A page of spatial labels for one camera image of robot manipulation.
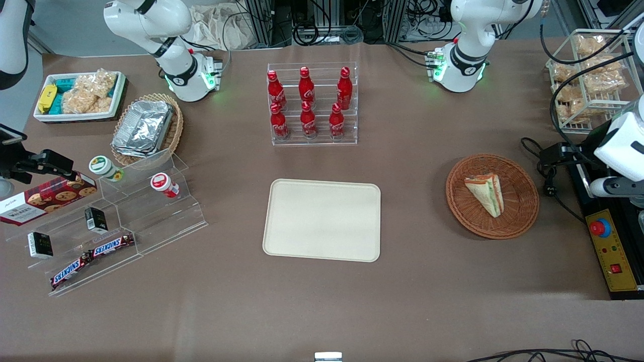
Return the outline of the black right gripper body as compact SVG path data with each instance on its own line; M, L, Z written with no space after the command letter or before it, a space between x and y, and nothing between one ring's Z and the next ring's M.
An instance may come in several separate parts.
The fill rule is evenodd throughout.
M25 149L28 136L9 126L1 125L1 174L2 178L30 184L33 174L46 174L37 160L37 154Z

